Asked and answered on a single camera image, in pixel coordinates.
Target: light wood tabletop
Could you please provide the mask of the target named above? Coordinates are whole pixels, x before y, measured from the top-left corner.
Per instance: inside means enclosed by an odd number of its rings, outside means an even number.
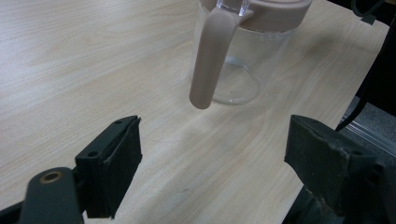
[[[133,183],[115,220],[86,223],[280,223],[302,186],[283,162],[290,115],[334,128],[388,26],[315,0],[263,95],[198,110],[187,74],[197,12],[197,0],[1,1],[0,209],[138,115]]]

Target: black cable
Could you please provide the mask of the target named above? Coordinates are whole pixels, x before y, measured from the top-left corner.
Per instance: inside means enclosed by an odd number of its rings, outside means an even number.
[[[352,8],[353,13],[355,13],[355,15],[358,16],[358,17],[365,17],[365,16],[373,14],[373,12],[375,12],[385,2],[385,0],[378,0],[370,9],[368,9],[364,13],[361,13],[358,10],[358,8],[356,7],[356,2],[357,1],[358,0],[352,0],[351,8]]]

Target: beige handle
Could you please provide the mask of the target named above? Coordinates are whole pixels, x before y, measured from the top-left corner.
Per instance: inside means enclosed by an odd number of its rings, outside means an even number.
[[[241,22],[252,16],[251,10],[239,16],[217,7],[207,16],[190,89],[190,101],[198,109],[210,106],[233,34]]]

